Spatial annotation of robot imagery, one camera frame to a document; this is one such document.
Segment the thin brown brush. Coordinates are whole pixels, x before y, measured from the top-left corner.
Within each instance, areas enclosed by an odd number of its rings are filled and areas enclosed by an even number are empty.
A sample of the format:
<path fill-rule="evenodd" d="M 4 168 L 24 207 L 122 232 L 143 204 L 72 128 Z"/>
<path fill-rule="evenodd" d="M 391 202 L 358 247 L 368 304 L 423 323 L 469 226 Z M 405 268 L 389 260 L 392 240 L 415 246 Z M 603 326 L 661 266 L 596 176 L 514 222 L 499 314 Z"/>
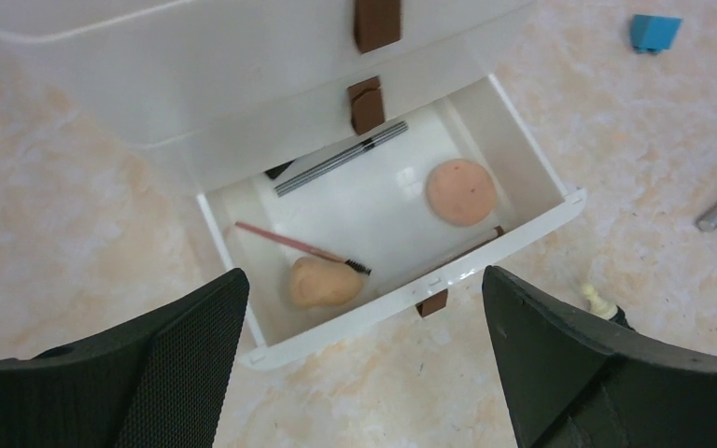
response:
<path fill-rule="evenodd" d="M 279 243 L 279 244 L 287 246 L 287 247 L 297 249 L 297 250 L 302 251 L 308 255 L 315 256 L 315 257 L 329 260 L 329 261 L 333 261 L 333 262 L 337 262 L 337 263 L 342 263 L 344 265 L 349 266 L 351 269 L 353 269 L 357 273 L 367 275 L 367 276 L 369 276 L 372 273 L 372 270 L 370 268 L 368 268 L 366 265 L 364 265 L 358 261 L 333 254 L 329 251 L 315 247 L 313 245 L 309 245 L 309 244 L 301 242 L 299 240 L 296 240 L 296 239 L 293 239 L 293 238 L 290 238 L 290 237 L 287 237 L 287 236 L 284 236 L 284 235 L 281 235 L 278 233 L 274 233 L 272 231 L 267 231 L 267 230 L 261 229 L 257 226 L 254 226 L 254 225 L 242 222 L 242 221 L 236 221 L 235 226 L 239 229 L 249 231 L 253 234 L 256 234 L 256 235 L 258 235 L 262 238 L 268 239 L 270 241 Z"/>

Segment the tan makeup sponge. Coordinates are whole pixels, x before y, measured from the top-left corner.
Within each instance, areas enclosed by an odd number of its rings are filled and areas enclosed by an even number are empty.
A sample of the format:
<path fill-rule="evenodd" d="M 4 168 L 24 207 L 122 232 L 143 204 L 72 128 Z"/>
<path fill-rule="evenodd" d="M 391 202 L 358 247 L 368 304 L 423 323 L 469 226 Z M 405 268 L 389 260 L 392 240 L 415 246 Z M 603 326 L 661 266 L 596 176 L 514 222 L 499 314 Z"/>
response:
<path fill-rule="evenodd" d="M 346 264 L 301 257 L 291 267 L 288 290 L 295 305 L 312 308 L 344 305 L 363 287 L 364 277 Z"/>

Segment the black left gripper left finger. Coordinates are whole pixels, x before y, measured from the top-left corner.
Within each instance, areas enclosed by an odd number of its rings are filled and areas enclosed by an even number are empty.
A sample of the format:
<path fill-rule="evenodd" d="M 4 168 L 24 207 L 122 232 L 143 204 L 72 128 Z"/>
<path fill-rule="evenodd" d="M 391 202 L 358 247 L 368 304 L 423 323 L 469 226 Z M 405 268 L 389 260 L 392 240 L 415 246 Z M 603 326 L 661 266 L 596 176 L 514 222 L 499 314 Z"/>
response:
<path fill-rule="evenodd" d="M 0 447 L 209 447 L 247 312 L 234 269 L 30 359 L 0 360 Z"/>

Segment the black makeup brush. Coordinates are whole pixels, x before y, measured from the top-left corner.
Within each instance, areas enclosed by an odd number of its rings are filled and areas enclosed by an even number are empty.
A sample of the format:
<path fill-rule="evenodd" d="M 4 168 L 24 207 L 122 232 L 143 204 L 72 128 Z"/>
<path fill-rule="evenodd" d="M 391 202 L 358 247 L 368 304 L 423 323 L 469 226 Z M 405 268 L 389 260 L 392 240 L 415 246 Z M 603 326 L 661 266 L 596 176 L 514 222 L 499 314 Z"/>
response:
<path fill-rule="evenodd" d="M 279 176 L 281 176 L 288 168 L 289 166 L 294 162 L 288 161 L 285 163 L 282 163 L 280 165 L 277 165 L 271 169 L 268 169 L 264 172 L 264 174 L 271 180 L 276 180 Z"/>

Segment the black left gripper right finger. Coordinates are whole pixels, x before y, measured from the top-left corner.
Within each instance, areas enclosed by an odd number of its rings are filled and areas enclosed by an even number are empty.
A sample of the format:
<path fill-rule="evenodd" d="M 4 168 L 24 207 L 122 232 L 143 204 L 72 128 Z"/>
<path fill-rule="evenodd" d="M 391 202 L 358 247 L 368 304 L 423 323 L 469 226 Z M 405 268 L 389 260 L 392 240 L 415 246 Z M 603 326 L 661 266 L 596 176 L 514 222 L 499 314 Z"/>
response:
<path fill-rule="evenodd" d="M 717 447 L 717 356 L 597 317 L 489 266 L 485 319 L 521 447 Z"/>

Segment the white drawer organizer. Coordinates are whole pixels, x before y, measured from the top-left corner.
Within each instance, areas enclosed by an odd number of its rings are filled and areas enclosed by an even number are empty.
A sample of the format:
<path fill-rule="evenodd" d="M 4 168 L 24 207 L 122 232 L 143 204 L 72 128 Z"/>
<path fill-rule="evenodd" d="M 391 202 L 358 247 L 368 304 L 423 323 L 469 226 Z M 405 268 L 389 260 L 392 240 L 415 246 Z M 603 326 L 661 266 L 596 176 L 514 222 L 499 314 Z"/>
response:
<path fill-rule="evenodd" d="M 242 360 L 271 370 L 428 299 L 577 217 L 494 68 L 532 1 L 0 1 L 0 44 L 194 192 L 251 292 Z M 405 121 L 409 129 L 278 197 L 274 188 Z M 442 162 L 490 173 L 498 202 L 457 227 L 430 210 Z M 264 172 L 294 162 L 276 180 Z M 289 294 L 297 249 L 372 270 L 341 306 Z"/>

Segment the round peach makeup puff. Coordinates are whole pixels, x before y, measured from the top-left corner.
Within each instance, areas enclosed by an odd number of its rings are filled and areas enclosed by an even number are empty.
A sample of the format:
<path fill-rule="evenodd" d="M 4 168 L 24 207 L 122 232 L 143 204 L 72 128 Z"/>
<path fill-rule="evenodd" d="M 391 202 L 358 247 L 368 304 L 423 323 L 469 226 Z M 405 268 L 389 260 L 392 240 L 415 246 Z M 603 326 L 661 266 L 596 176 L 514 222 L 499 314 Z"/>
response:
<path fill-rule="evenodd" d="M 480 223 L 498 202 L 490 173 L 468 159 L 452 159 L 433 168 L 426 180 L 425 197 L 436 217 L 457 227 Z"/>

